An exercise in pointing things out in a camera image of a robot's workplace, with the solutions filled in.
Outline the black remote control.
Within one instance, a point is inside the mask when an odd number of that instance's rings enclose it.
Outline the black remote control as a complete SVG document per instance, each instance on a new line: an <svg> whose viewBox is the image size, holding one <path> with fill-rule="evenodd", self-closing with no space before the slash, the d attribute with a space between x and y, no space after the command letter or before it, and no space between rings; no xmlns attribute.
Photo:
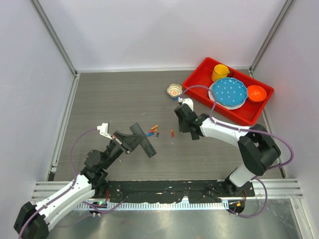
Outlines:
<svg viewBox="0 0 319 239"><path fill-rule="evenodd" d="M130 130L133 134L138 134L144 137L144 139L140 143L140 146L142 147L148 158L155 156L157 152L148 140L147 135L143 132L140 125L138 123L135 123L132 126L130 126Z"/></svg>

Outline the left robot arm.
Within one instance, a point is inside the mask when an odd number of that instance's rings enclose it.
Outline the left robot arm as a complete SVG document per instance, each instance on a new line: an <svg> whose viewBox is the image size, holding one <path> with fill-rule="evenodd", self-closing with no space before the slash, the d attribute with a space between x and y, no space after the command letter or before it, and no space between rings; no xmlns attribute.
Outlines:
<svg viewBox="0 0 319 239"><path fill-rule="evenodd" d="M20 239L45 239L49 232L75 207L94 197L102 198L107 189L105 171L122 153L129 154L137 146L147 145L147 136L137 124L130 128L132 134L118 131L110 135L105 151L91 150L85 167L65 187L32 204L25 203L14 223Z"/></svg>

